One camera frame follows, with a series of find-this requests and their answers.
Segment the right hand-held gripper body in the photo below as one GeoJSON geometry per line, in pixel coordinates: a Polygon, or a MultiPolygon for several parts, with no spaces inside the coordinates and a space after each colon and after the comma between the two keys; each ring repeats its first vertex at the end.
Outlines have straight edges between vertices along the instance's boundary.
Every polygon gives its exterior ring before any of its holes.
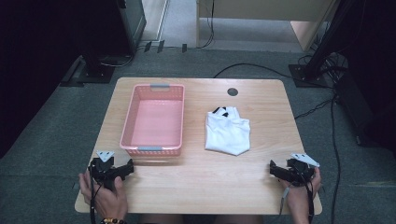
{"type": "Polygon", "coordinates": [[[287,160],[287,166],[292,174],[290,183],[296,187],[306,185],[314,175],[315,168],[320,164],[307,154],[291,153],[290,155],[291,158],[287,160]]]}

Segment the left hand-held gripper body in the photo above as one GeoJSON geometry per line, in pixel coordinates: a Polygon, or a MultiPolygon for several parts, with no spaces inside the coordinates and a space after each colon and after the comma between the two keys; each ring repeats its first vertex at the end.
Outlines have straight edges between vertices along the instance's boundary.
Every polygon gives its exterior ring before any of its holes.
{"type": "Polygon", "coordinates": [[[93,158],[89,170],[91,177],[106,189],[114,189],[114,180],[117,177],[117,169],[114,167],[114,151],[97,151],[97,157],[93,158]]]}

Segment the pink plastic basket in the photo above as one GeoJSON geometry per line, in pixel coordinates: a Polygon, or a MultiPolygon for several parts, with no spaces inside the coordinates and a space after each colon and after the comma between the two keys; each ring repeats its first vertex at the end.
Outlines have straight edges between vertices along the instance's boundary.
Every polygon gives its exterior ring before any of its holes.
{"type": "Polygon", "coordinates": [[[120,147],[131,157],[179,156],[182,146],[185,87],[136,84],[125,117],[120,147]]]}

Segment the white shirt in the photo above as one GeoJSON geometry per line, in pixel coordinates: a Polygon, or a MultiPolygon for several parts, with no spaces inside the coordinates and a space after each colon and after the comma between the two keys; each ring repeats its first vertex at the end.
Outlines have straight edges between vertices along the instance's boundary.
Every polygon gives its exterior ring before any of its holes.
{"type": "Polygon", "coordinates": [[[250,123],[234,106],[218,107],[206,114],[205,149],[234,156],[250,150],[250,123]]]}

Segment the person's right hand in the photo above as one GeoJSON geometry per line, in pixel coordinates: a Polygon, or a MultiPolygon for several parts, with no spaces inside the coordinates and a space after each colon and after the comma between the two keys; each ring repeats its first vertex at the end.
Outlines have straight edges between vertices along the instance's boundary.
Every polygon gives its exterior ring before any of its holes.
{"type": "MultiPolygon", "coordinates": [[[[287,196],[287,202],[291,214],[309,215],[308,191],[306,190],[306,188],[294,187],[285,180],[281,180],[280,183],[284,188],[290,188],[287,196]]],[[[320,170],[318,167],[316,167],[313,178],[311,179],[311,183],[308,185],[308,188],[312,192],[313,197],[316,197],[316,194],[319,191],[320,187],[320,170]]]]}

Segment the person's left hand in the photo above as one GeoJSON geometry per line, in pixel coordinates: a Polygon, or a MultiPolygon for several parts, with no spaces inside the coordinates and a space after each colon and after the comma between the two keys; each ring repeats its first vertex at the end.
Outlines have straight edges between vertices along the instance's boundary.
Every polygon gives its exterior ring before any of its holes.
{"type": "Polygon", "coordinates": [[[124,220],[128,213],[128,202],[123,182],[120,177],[114,180],[114,190],[100,188],[98,184],[91,184],[90,173],[78,175],[80,192],[86,204],[94,200],[94,209],[102,218],[124,220]]]}

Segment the person's legs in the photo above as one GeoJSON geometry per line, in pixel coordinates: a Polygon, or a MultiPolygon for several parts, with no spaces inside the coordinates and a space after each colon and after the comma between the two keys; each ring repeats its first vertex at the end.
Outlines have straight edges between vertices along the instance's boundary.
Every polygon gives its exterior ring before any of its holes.
{"type": "Polygon", "coordinates": [[[143,214],[138,224],[263,224],[263,216],[143,214]]]}

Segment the black stand with flat base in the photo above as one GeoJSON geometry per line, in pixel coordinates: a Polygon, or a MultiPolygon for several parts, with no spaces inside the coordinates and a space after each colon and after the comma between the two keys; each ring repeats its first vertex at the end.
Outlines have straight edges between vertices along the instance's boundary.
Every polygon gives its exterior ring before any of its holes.
{"type": "Polygon", "coordinates": [[[95,56],[92,62],[78,56],[60,81],[61,87],[83,87],[86,83],[109,83],[116,68],[130,63],[132,55],[95,56]]]}

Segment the dark curtain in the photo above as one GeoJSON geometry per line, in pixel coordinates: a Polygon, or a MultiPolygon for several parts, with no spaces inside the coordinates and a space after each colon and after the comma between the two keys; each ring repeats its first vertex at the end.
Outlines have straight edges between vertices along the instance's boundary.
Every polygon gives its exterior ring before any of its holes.
{"type": "Polygon", "coordinates": [[[0,0],[0,159],[82,54],[115,0],[0,0]]]}

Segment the black monitor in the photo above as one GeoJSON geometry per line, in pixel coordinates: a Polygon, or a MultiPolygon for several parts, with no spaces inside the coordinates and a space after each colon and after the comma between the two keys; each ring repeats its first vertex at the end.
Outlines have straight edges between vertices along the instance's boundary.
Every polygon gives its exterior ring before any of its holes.
{"type": "Polygon", "coordinates": [[[117,0],[132,55],[135,55],[147,21],[142,0],[117,0]]]}

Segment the light wooden desk panel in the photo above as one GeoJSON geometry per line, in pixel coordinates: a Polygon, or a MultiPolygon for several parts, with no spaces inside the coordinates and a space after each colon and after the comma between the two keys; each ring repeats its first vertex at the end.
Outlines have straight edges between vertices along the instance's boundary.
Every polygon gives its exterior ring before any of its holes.
{"type": "Polygon", "coordinates": [[[196,46],[200,19],[289,21],[303,51],[308,51],[318,32],[340,0],[195,0],[196,46]]]}

